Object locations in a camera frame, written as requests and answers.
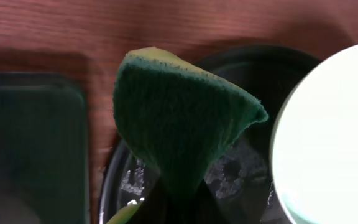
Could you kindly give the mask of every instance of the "green scouring pad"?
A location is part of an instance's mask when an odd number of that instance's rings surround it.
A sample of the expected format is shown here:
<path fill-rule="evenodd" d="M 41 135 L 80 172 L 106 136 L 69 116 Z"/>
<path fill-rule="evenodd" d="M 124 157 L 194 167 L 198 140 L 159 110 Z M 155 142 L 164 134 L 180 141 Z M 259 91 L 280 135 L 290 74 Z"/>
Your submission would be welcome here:
<path fill-rule="evenodd" d="M 155 47 L 125 56 L 113 102 L 119 134 L 160 175 L 175 210 L 197 203 L 209 165 L 245 128 L 268 119 L 245 90 Z"/>

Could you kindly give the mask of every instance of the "white object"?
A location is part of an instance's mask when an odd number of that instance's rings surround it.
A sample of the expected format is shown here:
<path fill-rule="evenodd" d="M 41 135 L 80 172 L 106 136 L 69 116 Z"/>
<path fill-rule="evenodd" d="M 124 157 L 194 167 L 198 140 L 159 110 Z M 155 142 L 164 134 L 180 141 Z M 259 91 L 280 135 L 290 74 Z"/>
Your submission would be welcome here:
<path fill-rule="evenodd" d="M 293 223 L 358 224 L 358 45 L 298 84 L 271 143 L 276 192 Z"/>

